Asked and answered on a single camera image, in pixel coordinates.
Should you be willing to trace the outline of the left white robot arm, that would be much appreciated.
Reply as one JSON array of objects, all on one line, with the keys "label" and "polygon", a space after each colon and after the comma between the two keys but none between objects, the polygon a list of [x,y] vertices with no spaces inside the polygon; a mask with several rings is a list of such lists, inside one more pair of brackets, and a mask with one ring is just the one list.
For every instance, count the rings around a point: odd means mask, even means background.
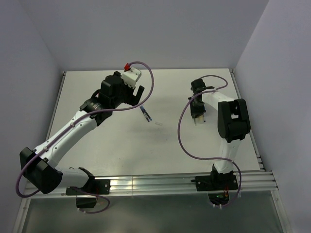
[{"label": "left white robot arm", "polygon": [[20,153],[24,177],[40,192],[48,194],[58,187],[76,187],[82,193],[94,190],[94,175],[83,167],[60,168],[64,155],[87,133],[112,116],[112,110],[122,103],[135,106],[139,103],[143,86],[134,95],[141,71],[131,68],[107,76],[91,98],[87,99],[74,117],[46,142],[31,150],[24,148]]}]

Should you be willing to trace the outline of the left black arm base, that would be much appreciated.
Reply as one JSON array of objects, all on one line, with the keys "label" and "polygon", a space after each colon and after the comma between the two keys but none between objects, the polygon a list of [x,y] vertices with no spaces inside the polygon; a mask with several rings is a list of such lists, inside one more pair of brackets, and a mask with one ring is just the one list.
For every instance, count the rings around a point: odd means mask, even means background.
[{"label": "left black arm base", "polygon": [[[69,187],[66,189],[66,196],[76,196],[76,207],[79,211],[86,212],[88,214],[100,213],[108,209],[110,206],[110,200],[103,195],[108,195],[110,192],[110,180],[109,179],[94,179],[85,184],[82,188]],[[106,206],[97,211],[90,211],[100,201],[105,200]]]}]

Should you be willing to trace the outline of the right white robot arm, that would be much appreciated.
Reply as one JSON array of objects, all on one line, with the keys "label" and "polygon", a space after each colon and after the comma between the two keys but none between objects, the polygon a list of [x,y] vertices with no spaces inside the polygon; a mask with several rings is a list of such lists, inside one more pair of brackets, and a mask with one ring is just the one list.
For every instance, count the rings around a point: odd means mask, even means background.
[{"label": "right white robot arm", "polygon": [[211,90],[205,97],[199,95],[190,104],[190,115],[192,119],[204,119],[205,106],[209,105],[217,111],[217,130],[220,136],[220,157],[216,160],[210,177],[211,186],[221,189],[227,183],[225,175],[233,171],[233,164],[241,141],[250,133],[251,125],[247,104],[244,99],[234,99],[216,90],[213,86],[206,86],[203,79],[191,82],[193,95],[203,91]]}]

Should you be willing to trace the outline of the blue barrel pen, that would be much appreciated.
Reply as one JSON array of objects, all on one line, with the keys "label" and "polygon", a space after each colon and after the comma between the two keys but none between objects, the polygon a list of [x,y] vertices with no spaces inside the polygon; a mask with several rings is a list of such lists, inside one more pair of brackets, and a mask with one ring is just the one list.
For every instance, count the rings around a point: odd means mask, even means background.
[{"label": "blue barrel pen", "polygon": [[150,117],[150,115],[147,113],[147,111],[145,110],[145,108],[141,105],[140,109],[142,111],[142,113],[144,114],[145,118],[147,119],[148,122],[152,121],[152,118]]}]

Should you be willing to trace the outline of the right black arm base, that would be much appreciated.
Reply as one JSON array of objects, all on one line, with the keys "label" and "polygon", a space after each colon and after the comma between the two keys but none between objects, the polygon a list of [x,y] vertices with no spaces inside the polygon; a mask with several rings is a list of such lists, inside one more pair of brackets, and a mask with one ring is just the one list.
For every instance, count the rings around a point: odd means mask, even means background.
[{"label": "right black arm base", "polygon": [[208,198],[212,205],[217,207],[227,205],[230,201],[229,191],[235,191],[239,188],[233,171],[225,174],[212,171],[210,175],[195,176],[191,182],[195,183],[198,192],[216,191],[216,193],[209,193]]}]

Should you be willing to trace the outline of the aluminium rail frame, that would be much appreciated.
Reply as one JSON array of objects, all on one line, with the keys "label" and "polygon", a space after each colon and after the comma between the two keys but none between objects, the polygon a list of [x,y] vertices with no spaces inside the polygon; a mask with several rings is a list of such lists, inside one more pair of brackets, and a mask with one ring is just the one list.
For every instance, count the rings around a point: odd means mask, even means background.
[{"label": "aluminium rail frame", "polygon": [[[74,117],[114,71],[68,71],[62,82],[46,141]],[[22,193],[27,210],[22,226],[30,233],[289,233],[274,175],[260,165],[251,133],[241,141],[232,162],[238,190],[230,190],[223,207],[212,205],[209,193],[196,191],[195,176],[210,175],[220,157],[217,111],[205,106],[204,124],[194,125],[191,82],[203,79],[220,93],[241,99],[232,71],[225,69],[141,70],[139,104],[125,103],[81,138],[61,159],[60,168],[83,167],[95,179],[109,179],[103,195],[110,206],[88,214],[76,207],[67,187],[48,194],[30,181]],[[152,118],[148,122],[143,106]]]}]

